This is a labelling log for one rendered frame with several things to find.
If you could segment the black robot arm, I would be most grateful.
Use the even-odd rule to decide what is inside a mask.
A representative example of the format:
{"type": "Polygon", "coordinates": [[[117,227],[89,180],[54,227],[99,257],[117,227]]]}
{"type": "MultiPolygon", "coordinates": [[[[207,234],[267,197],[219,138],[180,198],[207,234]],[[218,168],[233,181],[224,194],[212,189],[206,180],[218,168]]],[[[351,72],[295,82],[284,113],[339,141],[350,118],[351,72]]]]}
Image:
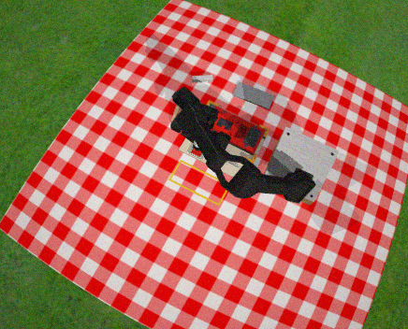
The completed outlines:
{"type": "Polygon", "coordinates": [[[232,155],[221,147],[211,131],[218,120],[217,108],[200,104],[199,99],[186,87],[181,87],[172,97],[181,109],[176,118],[178,124],[191,133],[207,161],[206,166],[232,195],[250,198],[257,193],[283,194],[287,201],[299,204],[316,185],[313,175],[300,168],[288,172],[284,177],[263,175],[248,159],[232,155]],[[221,169],[226,161],[243,164],[230,182],[226,181],[221,169]]]}

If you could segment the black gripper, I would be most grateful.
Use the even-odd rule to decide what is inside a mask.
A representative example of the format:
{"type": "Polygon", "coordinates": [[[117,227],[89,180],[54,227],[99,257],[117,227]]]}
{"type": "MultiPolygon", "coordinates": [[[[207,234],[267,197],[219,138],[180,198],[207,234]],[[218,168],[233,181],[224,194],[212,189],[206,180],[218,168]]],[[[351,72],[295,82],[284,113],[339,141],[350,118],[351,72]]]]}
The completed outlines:
{"type": "MultiPolygon", "coordinates": [[[[180,112],[179,112],[180,113],[180,112]]],[[[177,132],[177,133],[181,133],[182,136],[184,136],[185,138],[187,138],[189,141],[191,141],[192,143],[194,143],[194,139],[191,135],[191,133],[187,130],[184,130],[180,127],[180,125],[178,124],[176,118],[179,115],[179,113],[176,114],[176,116],[174,117],[173,121],[170,124],[170,129],[177,132]]],[[[216,131],[212,131],[212,133],[214,134],[214,136],[216,137],[217,141],[219,142],[219,144],[221,145],[221,147],[226,150],[226,147],[228,145],[228,143],[230,142],[231,136],[220,131],[219,133],[216,131]]]]}

